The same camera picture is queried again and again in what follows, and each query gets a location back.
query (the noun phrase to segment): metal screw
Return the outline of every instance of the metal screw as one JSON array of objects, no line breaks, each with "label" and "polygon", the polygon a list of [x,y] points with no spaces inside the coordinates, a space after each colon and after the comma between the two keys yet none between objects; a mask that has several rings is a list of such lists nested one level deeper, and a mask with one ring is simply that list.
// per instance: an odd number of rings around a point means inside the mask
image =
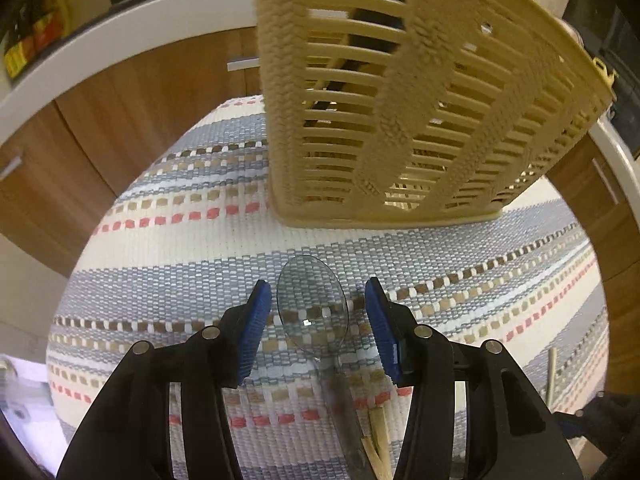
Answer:
[{"label": "metal screw", "polygon": [[484,347],[492,354],[499,354],[502,352],[502,345],[494,339],[487,341]]},{"label": "metal screw", "polygon": [[433,330],[426,325],[418,325],[414,328],[414,334],[421,339],[428,339],[433,335]]},{"label": "metal screw", "polygon": [[133,353],[135,355],[142,355],[150,348],[150,344],[147,341],[138,341],[133,345]]},{"label": "metal screw", "polygon": [[217,326],[207,326],[202,331],[202,337],[204,339],[215,339],[220,335],[220,329]]}]

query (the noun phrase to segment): yellow plastic basket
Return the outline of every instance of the yellow plastic basket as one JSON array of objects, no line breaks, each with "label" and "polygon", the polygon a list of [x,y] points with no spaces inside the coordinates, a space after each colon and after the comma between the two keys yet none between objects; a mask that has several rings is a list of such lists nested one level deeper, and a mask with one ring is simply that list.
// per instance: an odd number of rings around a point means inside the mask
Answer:
[{"label": "yellow plastic basket", "polygon": [[256,0],[270,204],[295,226],[496,218],[610,104],[534,0]]}]

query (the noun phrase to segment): round table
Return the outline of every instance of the round table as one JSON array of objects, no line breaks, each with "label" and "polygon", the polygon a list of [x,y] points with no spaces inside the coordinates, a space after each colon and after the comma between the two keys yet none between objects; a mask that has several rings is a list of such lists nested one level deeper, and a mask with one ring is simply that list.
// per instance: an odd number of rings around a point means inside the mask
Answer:
[{"label": "round table", "polygon": [[[342,284],[352,313],[341,362],[365,434],[367,409],[384,407],[393,464],[412,392],[396,388],[380,364],[364,311],[369,276],[451,340],[503,341],[543,397],[555,348],[552,409],[575,411],[601,389],[609,339],[596,256],[546,179],[491,222],[298,229],[269,211],[268,155],[262,97],[228,101],[104,216],[49,335],[50,385],[68,438],[133,343],[184,341],[244,303],[256,280],[275,290],[280,270],[298,254],[320,258]],[[464,453],[463,397],[456,396],[455,454]],[[275,294],[254,369],[224,398],[245,479],[346,478],[313,365],[287,340]],[[186,478],[179,388],[171,392],[170,425],[174,473]]]}]

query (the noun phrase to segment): white countertop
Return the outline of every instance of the white countertop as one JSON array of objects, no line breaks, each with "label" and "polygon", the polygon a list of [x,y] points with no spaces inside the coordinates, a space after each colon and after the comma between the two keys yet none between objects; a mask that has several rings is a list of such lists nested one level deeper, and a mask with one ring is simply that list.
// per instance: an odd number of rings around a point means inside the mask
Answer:
[{"label": "white countertop", "polygon": [[[256,25],[254,0],[149,0],[65,43],[0,101],[0,145],[42,107],[95,73],[174,41]],[[609,120],[590,131],[640,225],[640,171]]]}]

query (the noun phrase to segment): woven rug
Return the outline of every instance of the woven rug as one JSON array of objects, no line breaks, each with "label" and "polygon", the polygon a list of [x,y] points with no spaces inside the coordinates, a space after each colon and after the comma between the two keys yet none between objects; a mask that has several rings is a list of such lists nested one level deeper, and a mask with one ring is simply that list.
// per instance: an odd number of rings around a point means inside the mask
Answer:
[{"label": "woven rug", "polygon": [[[575,411],[602,387],[608,325],[596,256],[545,179],[492,222],[306,230],[280,225],[270,213],[268,165],[262,98],[231,100],[185,133],[107,212],[49,336],[50,386],[69,439],[131,344],[184,341],[244,303],[259,278],[275,292],[280,270],[297,254],[320,258],[342,284],[351,315],[341,362],[365,434],[367,409],[384,407],[393,464],[412,391],[393,386],[382,370],[364,311],[369,276],[451,340],[503,341],[543,396],[548,349],[555,347],[554,409]],[[313,365],[287,339],[277,312],[274,294],[251,375],[224,393],[242,474],[347,478]],[[178,388],[170,410],[174,473],[186,478]],[[460,395],[456,455],[463,454],[464,427]]]}]

